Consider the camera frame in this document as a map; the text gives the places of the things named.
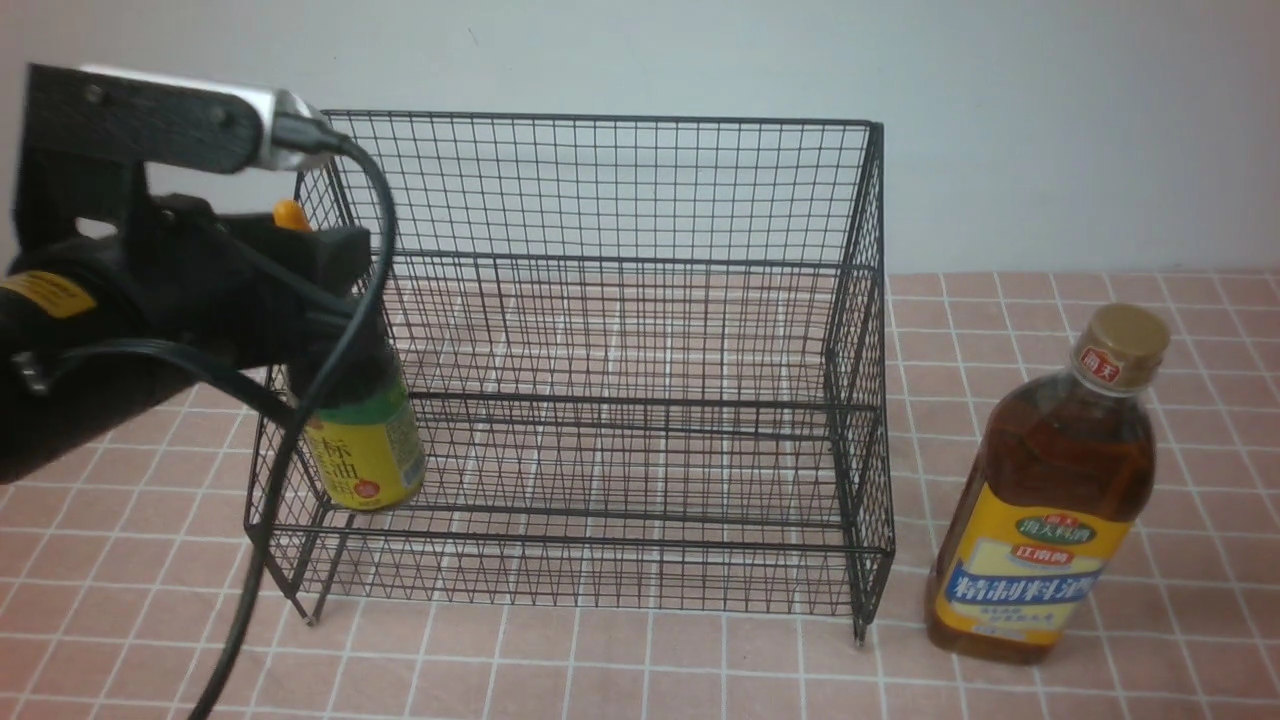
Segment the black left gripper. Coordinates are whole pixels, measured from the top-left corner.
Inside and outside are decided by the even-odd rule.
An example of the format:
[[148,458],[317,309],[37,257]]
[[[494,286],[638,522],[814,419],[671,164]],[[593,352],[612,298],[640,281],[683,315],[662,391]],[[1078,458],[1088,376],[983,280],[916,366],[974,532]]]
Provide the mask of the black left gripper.
[[[371,233],[220,217],[201,199],[129,193],[111,234],[78,232],[50,197],[15,201],[20,252],[3,278],[3,483],[22,480],[198,382],[242,393],[284,364],[301,401],[364,300]],[[396,378],[375,305],[323,401]]]

